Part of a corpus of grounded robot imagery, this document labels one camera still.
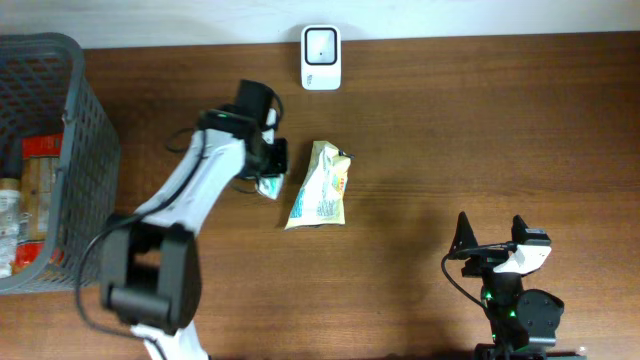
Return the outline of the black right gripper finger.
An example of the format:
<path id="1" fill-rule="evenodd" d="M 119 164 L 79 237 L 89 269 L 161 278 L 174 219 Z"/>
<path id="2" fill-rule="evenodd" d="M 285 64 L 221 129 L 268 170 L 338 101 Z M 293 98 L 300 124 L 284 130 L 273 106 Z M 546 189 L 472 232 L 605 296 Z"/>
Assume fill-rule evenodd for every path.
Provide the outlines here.
<path id="1" fill-rule="evenodd" d="M 463 258 L 463 253 L 478 246 L 468 217 L 464 211 L 457 218 L 455 235 L 449 250 L 452 258 Z"/>
<path id="2" fill-rule="evenodd" d="M 518 245 L 524 245 L 530 238 L 527 232 L 528 226 L 520 215 L 513 217 L 513 223 L 511 227 L 512 241 Z"/>

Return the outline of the teal tissue pack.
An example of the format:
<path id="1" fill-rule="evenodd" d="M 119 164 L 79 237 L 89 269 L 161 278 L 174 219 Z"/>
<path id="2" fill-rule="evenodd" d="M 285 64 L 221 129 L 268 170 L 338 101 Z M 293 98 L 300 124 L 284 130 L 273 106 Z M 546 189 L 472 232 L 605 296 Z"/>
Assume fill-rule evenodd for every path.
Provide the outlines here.
<path id="1" fill-rule="evenodd" d="M 268 199 L 276 200 L 284 184 L 284 175 L 275 177 L 261 177 L 257 180 L 257 192 Z"/>

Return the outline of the yellow chip bag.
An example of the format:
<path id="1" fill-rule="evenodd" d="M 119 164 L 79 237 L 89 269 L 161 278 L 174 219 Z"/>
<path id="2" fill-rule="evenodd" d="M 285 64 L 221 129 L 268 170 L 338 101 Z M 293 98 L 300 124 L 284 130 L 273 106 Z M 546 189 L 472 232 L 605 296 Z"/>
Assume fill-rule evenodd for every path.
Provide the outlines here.
<path id="1" fill-rule="evenodd" d="M 307 174 L 289 214 L 286 230 L 344 225 L 344 195 L 352 156 L 328 141 L 314 141 Z"/>

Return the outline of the orange pasta package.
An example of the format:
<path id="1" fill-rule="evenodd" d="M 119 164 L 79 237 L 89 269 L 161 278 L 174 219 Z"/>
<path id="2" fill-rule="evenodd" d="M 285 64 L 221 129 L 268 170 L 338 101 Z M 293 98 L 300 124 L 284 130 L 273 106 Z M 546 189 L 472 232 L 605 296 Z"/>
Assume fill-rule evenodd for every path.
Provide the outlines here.
<path id="1" fill-rule="evenodd" d="M 14 275 L 32 265 L 44 247 L 62 145 L 62 133 L 22 140 L 21 196 L 26 224 L 12 265 Z"/>

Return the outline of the white tube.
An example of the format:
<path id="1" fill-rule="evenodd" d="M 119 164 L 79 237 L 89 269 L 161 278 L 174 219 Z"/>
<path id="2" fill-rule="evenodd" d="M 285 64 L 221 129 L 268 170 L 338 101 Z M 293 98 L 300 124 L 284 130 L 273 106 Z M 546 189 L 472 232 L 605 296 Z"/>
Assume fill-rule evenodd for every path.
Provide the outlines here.
<path id="1" fill-rule="evenodd" d="M 20 182 L 14 178 L 1 179 L 1 278 L 12 275 L 20 234 Z"/>

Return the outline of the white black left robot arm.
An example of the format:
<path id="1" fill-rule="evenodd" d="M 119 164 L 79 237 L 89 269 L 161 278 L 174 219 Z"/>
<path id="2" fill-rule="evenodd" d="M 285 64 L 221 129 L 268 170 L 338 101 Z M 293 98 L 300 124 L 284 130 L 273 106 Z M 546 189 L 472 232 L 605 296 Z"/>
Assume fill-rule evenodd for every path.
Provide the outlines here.
<path id="1" fill-rule="evenodd" d="M 206 359 L 194 317 L 202 277 L 197 236 L 235 179 L 281 180 L 288 143 L 276 137 L 284 106 L 269 86 L 241 80 L 231 104 L 199 116 L 164 185 L 129 216 L 112 216 L 101 247 L 100 301 L 153 359 Z"/>

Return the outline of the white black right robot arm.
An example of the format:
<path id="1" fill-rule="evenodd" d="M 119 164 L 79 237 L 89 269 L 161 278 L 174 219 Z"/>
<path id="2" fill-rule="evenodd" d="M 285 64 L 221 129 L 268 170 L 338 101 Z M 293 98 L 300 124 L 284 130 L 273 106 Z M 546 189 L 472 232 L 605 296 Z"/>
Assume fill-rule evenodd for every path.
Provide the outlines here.
<path id="1" fill-rule="evenodd" d="M 539 270 L 551 253 L 545 230 L 516 215 L 511 240 L 480 245 L 465 213 L 458 215 L 449 252 L 441 260 L 448 281 L 478 305 L 490 323 L 492 342 L 478 344 L 475 359 L 545 359 L 556 345 L 564 302 L 539 289 L 526 290 L 523 278 Z M 469 294 L 448 274 L 446 262 L 462 261 L 461 275 L 482 280 L 480 295 Z"/>

